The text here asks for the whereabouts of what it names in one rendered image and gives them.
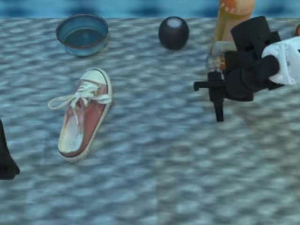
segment gray textured surface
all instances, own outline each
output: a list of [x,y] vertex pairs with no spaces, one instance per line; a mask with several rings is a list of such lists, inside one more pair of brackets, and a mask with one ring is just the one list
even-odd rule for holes
[[[298,20],[270,20],[282,38]],[[204,60],[214,20],[190,19],[186,48],[160,47],[157,19],[108,20],[102,54],[77,59],[55,39],[56,19],[2,19],[1,118],[21,174],[0,181],[1,225],[298,225],[300,89],[226,102],[215,122]],[[56,154],[69,94],[105,69],[114,105],[88,158]]]

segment magic 8 ball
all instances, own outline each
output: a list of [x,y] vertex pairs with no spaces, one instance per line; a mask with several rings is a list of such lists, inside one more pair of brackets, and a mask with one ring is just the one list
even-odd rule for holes
[[180,17],[168,17],[159,26],[159,41],[167,49],[179,50],[183,48],[188,41],[188,36],[188,24]]

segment white circle on ball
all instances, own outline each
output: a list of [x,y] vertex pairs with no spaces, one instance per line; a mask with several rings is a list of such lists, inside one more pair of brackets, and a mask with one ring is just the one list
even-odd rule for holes
[[182,21],[178,18],[170,18],[167,20],[167,24],[172,28],[179,28],[182,25]]

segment pink canvas shoe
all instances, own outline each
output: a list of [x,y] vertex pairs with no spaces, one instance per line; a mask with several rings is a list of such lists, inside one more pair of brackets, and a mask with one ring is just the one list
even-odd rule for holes
[[57,97],[48,103],[52,110],[67,106],[58,142],[59,154],[66,161],[76,162],[86,157],[112,97],[107,73],[101,69],[90,69],[79,80],[73,95]]

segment metal bowl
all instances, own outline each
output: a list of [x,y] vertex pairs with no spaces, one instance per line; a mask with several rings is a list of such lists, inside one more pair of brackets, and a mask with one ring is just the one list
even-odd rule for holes
[[105,46],[107,36],[106,21],[89,14],[70,16],[60,22],[56,29],[56,37],[66,52],[79,57],[98,53]]

